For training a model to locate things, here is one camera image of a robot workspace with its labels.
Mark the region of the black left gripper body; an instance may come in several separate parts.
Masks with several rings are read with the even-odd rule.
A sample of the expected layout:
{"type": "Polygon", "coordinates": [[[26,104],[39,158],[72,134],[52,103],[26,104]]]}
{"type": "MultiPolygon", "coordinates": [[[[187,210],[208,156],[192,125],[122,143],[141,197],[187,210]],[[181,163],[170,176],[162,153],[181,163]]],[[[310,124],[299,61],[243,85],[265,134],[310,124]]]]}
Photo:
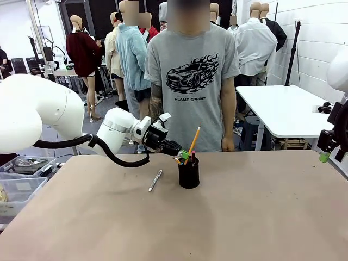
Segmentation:
{"type": "Polygon", "coordinates": [[[182,147],[175,141],[167,140],[167,134],[168,130],[165,128],[157,128],[154,125],[149,126],[145,133],[145,146],[166,155],[176,156],[182,147]]]}

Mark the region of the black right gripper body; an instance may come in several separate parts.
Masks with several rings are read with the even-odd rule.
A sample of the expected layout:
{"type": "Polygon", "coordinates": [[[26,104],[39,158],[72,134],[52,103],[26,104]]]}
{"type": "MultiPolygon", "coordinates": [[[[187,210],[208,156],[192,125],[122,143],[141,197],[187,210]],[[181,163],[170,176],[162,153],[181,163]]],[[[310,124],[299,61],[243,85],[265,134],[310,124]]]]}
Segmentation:
{"type": "Polygon", "coordinates": [[[328,116],[329,123],[334,125],[332,130],[322,130],[318,139],[318,147],[324,152],[332,152],[340,146],[347,153],[347,102],[336,102],[328,116]]]}

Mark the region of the person's left hand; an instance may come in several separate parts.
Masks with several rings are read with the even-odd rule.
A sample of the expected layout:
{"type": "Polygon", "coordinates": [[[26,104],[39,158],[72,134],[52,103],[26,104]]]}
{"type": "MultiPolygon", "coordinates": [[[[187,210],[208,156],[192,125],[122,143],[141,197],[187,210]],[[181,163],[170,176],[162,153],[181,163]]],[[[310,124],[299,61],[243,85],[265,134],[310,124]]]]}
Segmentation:
{"type": "Polygon", "coordinates": [[[224,136],[221,141],[221,148],[223,152],[235,151],[234,141],[232,136],[224,136]]]}

